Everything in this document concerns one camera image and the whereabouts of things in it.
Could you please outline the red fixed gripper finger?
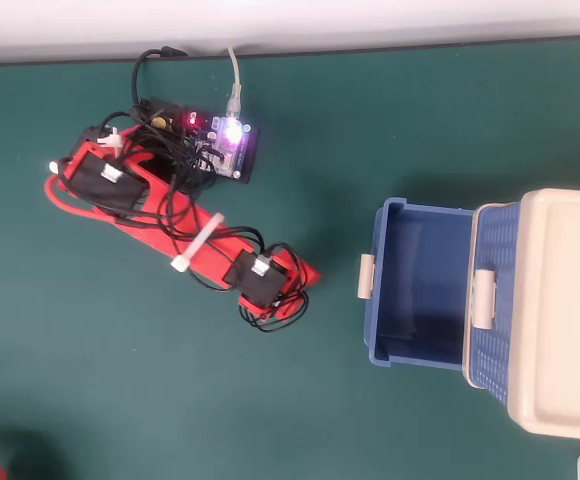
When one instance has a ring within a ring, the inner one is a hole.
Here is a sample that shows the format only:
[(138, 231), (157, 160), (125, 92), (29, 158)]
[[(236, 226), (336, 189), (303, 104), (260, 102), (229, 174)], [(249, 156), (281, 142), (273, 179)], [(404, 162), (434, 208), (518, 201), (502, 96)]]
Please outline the red fixed gripper finger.
[(301, 257), (290, 258), (288, 276), (289, 290), (304, 290), (310, 288), (316, 285), (321, 279), (321, 274)]

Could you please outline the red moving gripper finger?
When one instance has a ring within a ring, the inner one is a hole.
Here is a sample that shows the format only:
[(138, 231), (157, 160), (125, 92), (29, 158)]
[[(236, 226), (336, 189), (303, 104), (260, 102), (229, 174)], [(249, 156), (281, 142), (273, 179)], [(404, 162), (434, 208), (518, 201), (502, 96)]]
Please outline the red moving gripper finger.
[(267, 321), (273, 316), (270, 307), (261, 307), (245, 295), (239, 297), (239, 313), (245, 321)]

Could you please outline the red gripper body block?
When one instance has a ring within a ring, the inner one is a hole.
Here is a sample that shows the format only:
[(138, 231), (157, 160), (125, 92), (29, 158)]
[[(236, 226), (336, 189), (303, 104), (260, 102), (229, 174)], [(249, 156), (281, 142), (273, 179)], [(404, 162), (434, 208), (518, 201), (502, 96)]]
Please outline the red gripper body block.
[(284, 293), (278, 304), (272, 309), (274, 321), (296, 321), (306, 311), (306, 291), (294, 288)]

